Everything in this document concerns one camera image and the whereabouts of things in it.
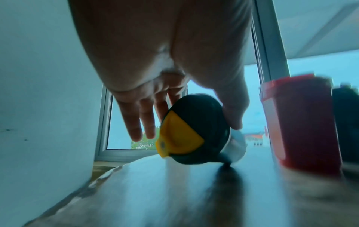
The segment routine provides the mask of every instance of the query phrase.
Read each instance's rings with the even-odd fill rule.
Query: wooden table
[[[282,169],[249,148],[222,168],[158,155],[108,172],[55,215],[30,227],[358,227],[359,186]]]

